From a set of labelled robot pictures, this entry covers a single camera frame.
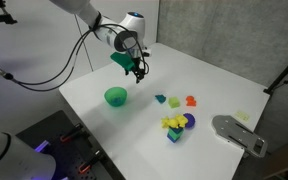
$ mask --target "gray wall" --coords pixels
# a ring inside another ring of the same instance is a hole
[[[92,0],[92,4],[116,22],[122,21],[125,13],[132,10],[143,14],[148,19],[144,42],[146,45],[155,43],[158,0]],[[6,9],[18,23],[0,23],[0,68],[26,82],[45,81],[55,76],[80,37],[74,16],[49,0],[6,0]],[[81,31],[86,32],[88,26],[81,20],[79,22]],[[113,49],[92,34],[85,45],[89,58],[82,47],[70,80],[92,72],[90,63],[94,70],[112,63],[109,56]],[[59,79],[35,88],[47,89],[60,84],[68,71]],[[0,131],[18,133],[58,110],[65,110],[73,119],[74,113],[58,90],[31,92],[0,77]]]
[[[288,64],[288,0],[160,0],[158,42],[269,86]],[[256,132],[271,151],[288,143],[288,86]]]

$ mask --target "white wall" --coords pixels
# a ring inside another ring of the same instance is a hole
[[[96,0],[93,4],[117,22],[127,11],[139,11],[147,22],[145,42],[149,45],[156,41],[158,0]],[[7,0],[7,10],[19,23],[0,23],[0,67],[22,81],[42,81],[54,76],[64,66],[80,36],[74,16],[48,0]],[[82,31],[86,31],[82,21],[80,24]],[[95,69],[111,63],[109,55],[112,50],[109,47],[94,37],[86,44]],[[89,59],[82,48],[71,79],[89,72]],[[63,78],[47,87],[57,85],[61,80]],[[60,109],[71,113],[58,90],[31,92],[0,77],[1,131],[19,132]]]

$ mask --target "green toy block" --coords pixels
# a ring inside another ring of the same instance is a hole
[[[177,140],[178,138],[180,138],[182,136],[184,132],[184,129],[183,128],[170,128],[168,130],[168,134],[174,139],[174,140]]]
[[[128,71],[131,71],[135,66],[131,57],[129,57],[127,54],[115,52],[111,55],[111,59]]]
[[[169,98],[168,99],[168,104],[171,106],[171,108],[180,107],[180,101],[177,99],[177,97]]]

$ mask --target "toy block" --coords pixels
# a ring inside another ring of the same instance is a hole
[[[186,101],[194,101],[194,97],[193,96],[187,96],[186,97]]]
[[[158,102],[161,104],[163,104],[166,101],[166,97],[163,95],[156,95],[155,97],[158,100]]]
[[[170,105],[171,108],[177,108],[180,106],[180,101],[178,100],[177,97],[171,97],[168,100],[168,104]]]
[[[188,122],[188,119],[185,116],[180,115],[180,114],[177,114],[175,116],[175,119],[178,121],[178,126],[182,128],[185,127],[185,124]]]
[[[183,114],[188,120],[188,122],[185,124],[185,128],[192,128],[195,125],[195,118],[190,113]]]
[[[173,143],[175,143],[178,139],[173,139],[169,134],[167,134],[168,139],[170,139]]]
[[[178,138],[180,138],[182,136],[184,132],[183,128],[170,128],[168,130],[168,134],[174,139],[177,140]]]
[[[237,111],[235,113],[235,117],[237,117],[240,120],[246,121],[246,122],[250,119],[250,115],[248,115],[247,113],[245,113],[243,111]]]
[[[196,106],[196,101],[187,101],[186,106]]]
[[[165,118],[162,118],[162,128],[168,128],[168,121],[169,118],[167,116]]]
[[[179,123],[178,123],[178,120],[177,120],[177,119],[170,119],[170,120],[168,121],[168,126],[169,126],[170,128],[178,128],[178,125],[179,125]]]

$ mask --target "orange toy block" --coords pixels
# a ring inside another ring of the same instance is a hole
[[[195,101],[193,96],[187,96],[186,101]]]
[[[186,101],[186,106],[196,106],[196,101],[193,96],[187,96]]]
[[[196,106],[196,101],[187,101],[186,106]]]

